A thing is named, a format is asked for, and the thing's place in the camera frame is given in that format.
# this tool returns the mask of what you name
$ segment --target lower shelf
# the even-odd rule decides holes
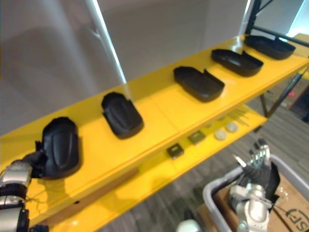
[[[172,160],[166,151],[157,153],[140,165],[139,172],[123,184],[95,199],[70,218],[64,218],[55,225],[49,224],[50,231],[87,232],[99,229],[266,120],[245,105],[239,107],[223,119],[200,128],[206,138],[197,145],[188,139],[179,141],[184,149],[180,157]],[[223,141],[215,139],[214,132],[220,128],[225,129],[225,125],[231,121],[238,125],[237,132],[228,132]]]

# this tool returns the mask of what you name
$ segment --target gray plastic bin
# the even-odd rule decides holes
[[[309,201],[309,185],[279,157],[271,155],[270,159],[278,167],[279,172],[291,183],[293,183],[295,188],[297,188],[297,190],[304,195],[307,201]],[[204,202],[210,212],[212,220],[220,232],[232,232],[232,230],[228,226],[224,217],[221,215],[219,209],[213,201],[212,196],[220,189],[235,181],[241,174],[242,168],[239,166],[225,174],[223,177],[211,181],[203,189]]]

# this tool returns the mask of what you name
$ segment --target small black square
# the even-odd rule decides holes
[[[173,146],[167,149],[167,152],[169,153],[171,158],[174,160],[178,156],[181,156],[183,154],[183,148],[179,144],[174,144]]]
[[[193,143],[193,144],[198,144],[199,142],[201,142],[203,139],[205,139],[205,135],[203,134],[203,132],[201,132],[200,130],[198,130],[197,132],[191,134],[188,138],[189,140]]]

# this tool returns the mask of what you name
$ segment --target yellow shelf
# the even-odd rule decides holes
[[[68,116],[79,128],[83,157],[80,170],[65,179],[32,181],[28,190],[32,201],[27,203],[30,224],[37,224],[96,191],[140,165],[150,155],[232,111],[309,63],[307,58],[294,55],[284,60],[274,60],[246,48],[264,65],[258,74],[244,78],[211,60],[211,50],[218,47],[242,50],[242,37],[177,61],[2,136],[1,169],[4,169],[13,160],[34,150],[34,141],[41,139],[44,126],[53,118]],[[181,65],[199,70],[207,68],[225,83],[221,96],[209,103],[201,103],[186,93],[173,79],[173,69]],[[119,140],[112,133],[100,107],[103,96],[110,91],[122,92],[133,100],[145,123],[137,135]]]
[[[245,116],[240,117],[241,120],[249,126],[239,124],[234,121],[234,117],[226,116],[224,120],[218,120],[210,127],[202,127],[200,130],[206,138],[199,144],[193,145],[187,138],[179,141],[184,149],[182,156],[172,160],[166,151],[151,156],[139,166],[139,173],[136,176],[96,199],[72,217],[56,225],[50,224],[51,232],[87,232],[99,229],[267,120],[249,107],[242,106],[240,109],[245,112]],[[224,141],[216,140],[214,132],[217,129],[224,129],[230,121],[234,121],[239,130],[228,133]]]

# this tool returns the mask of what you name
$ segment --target white button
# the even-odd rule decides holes
[[[224,140],[227,137],[226,131],[219,129],[215,132],[214,136],[216,137],[217,140]]]
[[[227,130],[228,132],[231,132],[231,133],[234,133],[234,132],[236,132],[236,131],[238,130],[238,126],[237,126],[237,124],[234,123],[234,122],[229,122],[229,123],[227,123],[227,125],[225,126],[225,128],[226,128],[226,130]]]

